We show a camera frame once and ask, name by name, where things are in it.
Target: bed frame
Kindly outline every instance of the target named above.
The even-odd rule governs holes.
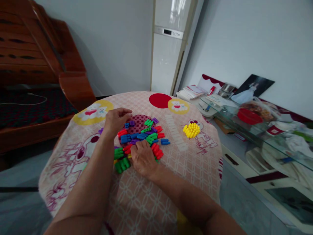
[[[0,0],[0,9],[0,89],[16,84],[59,84],[78,111],[96,101],[64,21],[50,18],[33,0]],[[1,129],[0,154],[59,137],[72,117]],[[6,167],[0,160],[0,171]]]

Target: pink tablecloth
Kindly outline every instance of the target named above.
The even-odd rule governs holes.
[[[218,167],[222,152],[215,127],[186,101],[154,92],[129,92],[99,100],[70,121],[39,180],[40,195],[53,216],[90,159],[100,136],[98,131],[104,126],[105,114],[118,107],[132,109],[138,124],[140,119],[145,119],[141,115],[157,118],[157,125],[162,126],[162,132],[171,142],[160,145],[164,152],[161,164],[219,203]],[[184,125],[190,122],[201,128],[193,139],[183,133]],[[120,146],[117,137],[114,144]],[[178,213],[171,200],[132,167],[121,175],[114,171],[107,223],[115,234],[177,234]]]

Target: food package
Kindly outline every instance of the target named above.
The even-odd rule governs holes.
[[[243,103],[240,108],[248,109],[259,115],[265,122],[280,120],[280,112],[276,105],[269,102],[262,102],[259,98],[253,97],[253,100]]]

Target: person's hand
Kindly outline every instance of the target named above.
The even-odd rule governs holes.
[[[131,120],[132,112],[132,110],[126,108],[110,110],[105,116],[103,134],[110,138],[115,138],[125,123]]]
[[[155,161],[152,149],[146,140],[138,141],[130,148],[131,158],[129,159],[134,169],[143,177],[151,179],[159,164]]]

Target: yellow circle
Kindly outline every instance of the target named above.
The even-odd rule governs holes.
[[[189,104],[181,99],[171,99],[168,102],[169,110],[176,114],[186,114],[189,111]]]
[[[111,102],[98,100],[83,111],[75,114],[73,120],[82,126],[95,124],[103,121],[107,112],[112,109],[114,109],[114,106]]]

